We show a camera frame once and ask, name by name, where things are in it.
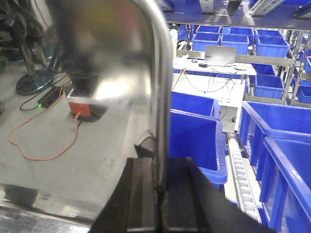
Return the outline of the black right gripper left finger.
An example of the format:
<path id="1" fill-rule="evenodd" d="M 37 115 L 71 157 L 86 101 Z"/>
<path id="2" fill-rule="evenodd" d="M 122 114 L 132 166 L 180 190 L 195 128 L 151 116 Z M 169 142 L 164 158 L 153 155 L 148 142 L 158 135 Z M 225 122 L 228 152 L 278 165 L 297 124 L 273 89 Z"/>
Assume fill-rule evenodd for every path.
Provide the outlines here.
<path id="1" fill-rule="evenodd" d="M 128 158 L 91 233 L 155 233 L 158 230 L 152 158 Z"/>

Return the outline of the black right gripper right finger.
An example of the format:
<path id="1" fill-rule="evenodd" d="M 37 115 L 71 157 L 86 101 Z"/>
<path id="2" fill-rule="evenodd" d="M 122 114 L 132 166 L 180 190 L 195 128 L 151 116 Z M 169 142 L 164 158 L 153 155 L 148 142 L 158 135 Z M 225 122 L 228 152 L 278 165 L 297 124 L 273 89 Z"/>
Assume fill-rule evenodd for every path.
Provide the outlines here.
<path id="1" fill-rule="evenodd" d="M 169 158 L 164 233 L 271 233 L 227 200 L 190 158 Z"/>

